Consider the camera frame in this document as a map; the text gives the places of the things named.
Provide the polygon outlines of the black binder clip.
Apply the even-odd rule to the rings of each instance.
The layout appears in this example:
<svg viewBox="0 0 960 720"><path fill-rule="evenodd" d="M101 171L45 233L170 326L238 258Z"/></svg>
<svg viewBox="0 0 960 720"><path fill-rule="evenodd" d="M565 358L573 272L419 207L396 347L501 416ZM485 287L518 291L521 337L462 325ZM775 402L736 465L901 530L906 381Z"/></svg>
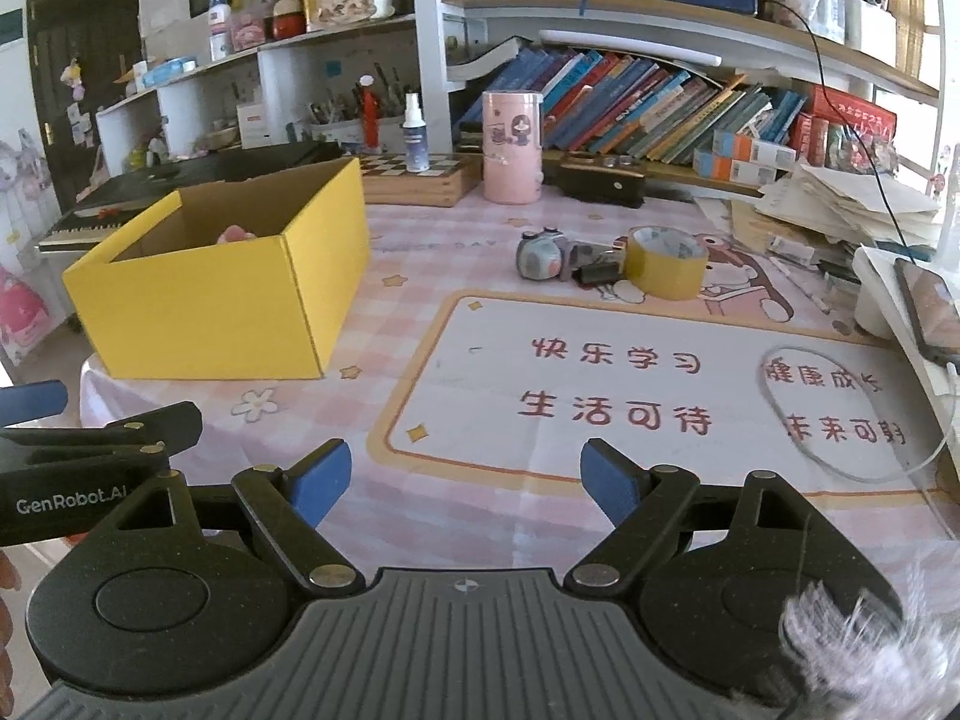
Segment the black binder clip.
<svg viewBox="0 0 960 720"><path fill-rule="evenodd" d="M599 288L622 279L623 265L618 260L596 260L573 271L573 280L583 288Z"/></svg>

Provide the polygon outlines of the red tassel ornament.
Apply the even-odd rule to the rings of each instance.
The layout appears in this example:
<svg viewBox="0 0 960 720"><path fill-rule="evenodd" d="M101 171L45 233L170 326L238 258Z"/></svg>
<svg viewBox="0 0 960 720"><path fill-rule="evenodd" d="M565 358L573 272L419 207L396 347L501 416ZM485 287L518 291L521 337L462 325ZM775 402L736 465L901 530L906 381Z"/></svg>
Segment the red tassel ornament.
<svg viewBox="0 0 960 720"><path fill-rule="evenodd" d="M364 149L368 153L379 151L379 103L373 91L374 78L371 75L359 77L361 93L361 128L363 128Z"/></svg>

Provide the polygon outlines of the yellow tape roll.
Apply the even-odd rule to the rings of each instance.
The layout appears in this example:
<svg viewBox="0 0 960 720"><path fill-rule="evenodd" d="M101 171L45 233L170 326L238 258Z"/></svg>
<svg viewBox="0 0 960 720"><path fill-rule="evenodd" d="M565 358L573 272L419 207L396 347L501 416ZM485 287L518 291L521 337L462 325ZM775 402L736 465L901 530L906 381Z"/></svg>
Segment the yellow tape roll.
<svg viewBox="0 0 960 720"><path fill-rule="evenodd" d="M625 278L653 298L695 299L708 262L706 247L680 229L643 226L626 234Z"/></svg>

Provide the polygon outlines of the row of leaning books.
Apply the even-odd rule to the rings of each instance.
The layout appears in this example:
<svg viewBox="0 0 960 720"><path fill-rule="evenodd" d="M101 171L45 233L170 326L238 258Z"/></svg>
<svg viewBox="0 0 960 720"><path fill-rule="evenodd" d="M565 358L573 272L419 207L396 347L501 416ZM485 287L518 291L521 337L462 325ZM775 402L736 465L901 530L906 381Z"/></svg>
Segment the row of leaning books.
<svg viewBox="0 0 960 720"><path fill-rule="evenodd" d="M478 82L485 93L537 93L542 148L690 166L716 133L784 146L807 96L723 83L677 62L612 50L524 46Z"/></svg>

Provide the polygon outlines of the black electronic keyboard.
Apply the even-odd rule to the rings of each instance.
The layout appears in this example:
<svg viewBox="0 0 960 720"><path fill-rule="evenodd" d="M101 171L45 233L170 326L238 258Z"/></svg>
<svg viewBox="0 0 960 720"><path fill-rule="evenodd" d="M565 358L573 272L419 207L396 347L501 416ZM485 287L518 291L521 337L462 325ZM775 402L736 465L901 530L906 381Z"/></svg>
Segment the black electronic keyboard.
<svg viewBox="0 0 960 720"><path fill-rule="evenodd" d="M227 149L196 160L142 167L99 185L67 211L36 244L37 254L86 252L143 210L183 187L242 182L291 167L335 160L345 149L335 142L301 142L254 149Z"/></svg>

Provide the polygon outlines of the smartphone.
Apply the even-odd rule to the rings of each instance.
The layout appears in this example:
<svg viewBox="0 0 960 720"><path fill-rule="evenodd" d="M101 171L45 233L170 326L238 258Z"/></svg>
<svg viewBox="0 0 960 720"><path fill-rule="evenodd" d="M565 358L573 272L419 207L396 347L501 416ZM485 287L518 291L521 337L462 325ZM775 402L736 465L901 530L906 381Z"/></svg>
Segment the smartphone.
<svg viewBox="0 0 960 720"><path fill-rule="evenodd" d="M893 270L921 356L940 366L958 366L958 309L946 280L907 259L896 259Z"/></svg>

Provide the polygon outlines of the stack of papers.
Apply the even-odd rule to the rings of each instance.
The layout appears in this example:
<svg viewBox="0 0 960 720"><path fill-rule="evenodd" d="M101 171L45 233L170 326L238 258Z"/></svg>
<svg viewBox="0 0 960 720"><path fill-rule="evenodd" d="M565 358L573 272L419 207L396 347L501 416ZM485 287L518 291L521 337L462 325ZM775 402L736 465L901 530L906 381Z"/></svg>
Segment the stack of papers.
<svg viewBox="0 0 960 720"><path fill-rule="evenodd" d="M719 182L726 190L758 193L755 210L804 227L832 241L880 247L898 245L916 260L939 239L939 203L890 176L851 174L797 163L763 187Z"/></svg>

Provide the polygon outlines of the pink plush toy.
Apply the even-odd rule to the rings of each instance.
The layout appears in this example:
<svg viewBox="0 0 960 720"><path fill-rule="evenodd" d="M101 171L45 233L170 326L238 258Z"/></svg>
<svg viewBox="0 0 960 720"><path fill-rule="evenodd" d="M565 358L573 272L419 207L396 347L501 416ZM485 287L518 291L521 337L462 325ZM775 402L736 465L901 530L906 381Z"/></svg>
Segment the pink plush toy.
<svg viewBox="0 0 960 720"><path fill-rule="evenodd" d="M256 234L251 231L245 231L244 227L240 227L237 224L231 224L228 226L217 239L217 244L231 244L231 242L244 242L252 241L256 238Z"/></svg>

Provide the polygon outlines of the pink cylindrical container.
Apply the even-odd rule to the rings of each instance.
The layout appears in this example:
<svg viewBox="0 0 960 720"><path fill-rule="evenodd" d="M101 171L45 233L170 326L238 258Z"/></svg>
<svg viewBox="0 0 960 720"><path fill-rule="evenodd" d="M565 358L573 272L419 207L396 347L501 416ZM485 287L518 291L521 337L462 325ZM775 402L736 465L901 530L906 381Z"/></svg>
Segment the pink cylindrical container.
<svg viewBox="0 0 960 720"><path fill-rule="evenodd" d="M542 94L485 91L482 96L483 195L500 205L542 197Z"/></svg>

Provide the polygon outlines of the wooden chess board box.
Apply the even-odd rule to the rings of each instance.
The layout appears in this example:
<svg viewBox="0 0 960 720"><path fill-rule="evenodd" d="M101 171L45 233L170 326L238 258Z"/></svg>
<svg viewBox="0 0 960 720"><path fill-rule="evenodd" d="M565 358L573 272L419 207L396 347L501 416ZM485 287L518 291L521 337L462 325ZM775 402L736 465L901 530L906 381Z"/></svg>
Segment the wooden chess board box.
<svg viewBox="0 0 960 720"><path fill-rule="evenodd" d="M409 172L404 154L359 158L368 205L452 208L482 182L477 154L432 154L430 167Z"/></svg>

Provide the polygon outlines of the pink cartoon desk mat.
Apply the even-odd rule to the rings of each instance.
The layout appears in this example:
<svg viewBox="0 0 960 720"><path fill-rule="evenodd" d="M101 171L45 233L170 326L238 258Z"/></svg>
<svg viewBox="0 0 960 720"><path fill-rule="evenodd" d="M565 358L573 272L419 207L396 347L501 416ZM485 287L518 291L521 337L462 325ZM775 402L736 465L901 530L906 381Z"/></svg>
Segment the pink cartoon desk mat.
<svg viewBox="0 0 960 720"><path fill-rule="evenodd" d="M929 454L939 421L900 349L854 323L823 278L742 249L718 202L636 211L548 199L506 208L375 206L373 258L324 377L160 382L83 367L88 424L190 400L205 427L194 483L286 465L340 437L350 488L322 533L362 571L550 566L608 522L579 481L604 439L708 484L787 479L893 582L958 605L958 509ZM698 297L517 275L524 231L612 242L669 226L708 245Z"/></svg>

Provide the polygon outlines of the black wooden box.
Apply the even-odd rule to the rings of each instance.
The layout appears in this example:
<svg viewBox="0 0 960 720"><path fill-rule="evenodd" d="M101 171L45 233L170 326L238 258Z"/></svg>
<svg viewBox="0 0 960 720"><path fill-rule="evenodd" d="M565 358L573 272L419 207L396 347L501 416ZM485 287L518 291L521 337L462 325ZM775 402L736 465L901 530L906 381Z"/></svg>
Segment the black wooden box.
<svg viewBox="0 0 960 720"><path fill-rule="evenodd" d="M553 179L567 197L579 202L641 208L646 200L646 172L631 158L565 156Z"/></svg>

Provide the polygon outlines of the yellow cardboard box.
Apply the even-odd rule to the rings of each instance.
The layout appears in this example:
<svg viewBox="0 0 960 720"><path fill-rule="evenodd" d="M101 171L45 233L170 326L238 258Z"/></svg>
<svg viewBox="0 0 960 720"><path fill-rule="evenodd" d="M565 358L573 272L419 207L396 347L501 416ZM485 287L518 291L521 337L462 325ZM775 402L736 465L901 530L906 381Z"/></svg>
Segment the yellow cardboard box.
<svg viewBox="0 0 960 720"><path fill-rule="evenodd" d="M231 224L252 241L217 244ZM355 158L179 188L64 273L114 379L319 379L370 263Z"/></svg>

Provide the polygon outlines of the orange white box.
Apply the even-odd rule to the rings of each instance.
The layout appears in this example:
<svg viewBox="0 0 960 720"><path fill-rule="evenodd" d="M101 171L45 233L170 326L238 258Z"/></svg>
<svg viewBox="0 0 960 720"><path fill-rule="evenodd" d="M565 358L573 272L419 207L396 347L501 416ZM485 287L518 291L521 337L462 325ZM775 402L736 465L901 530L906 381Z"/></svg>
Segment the orange white box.
<svg viewBox="0 0 960 720"><path fill-rule="evenodd" d="M797 154L789 146L729 132L713 133L711 145L693 153L698 176L745 187L776 182L796 161Z"/></svg>

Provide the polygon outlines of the white spray bottle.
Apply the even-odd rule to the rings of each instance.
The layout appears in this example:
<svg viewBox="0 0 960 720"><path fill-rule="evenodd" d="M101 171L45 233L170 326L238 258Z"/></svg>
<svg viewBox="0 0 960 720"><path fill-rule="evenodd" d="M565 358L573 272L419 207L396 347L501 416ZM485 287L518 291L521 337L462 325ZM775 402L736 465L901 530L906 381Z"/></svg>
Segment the white spray bottle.
<svg viewBox="0 0 960 720"><path fill-rule="evenodd" d="M420 94L409 91L405 94L404 110L405 169L410 174L425 174L430 169L428 127L421 110Z"/></svg>

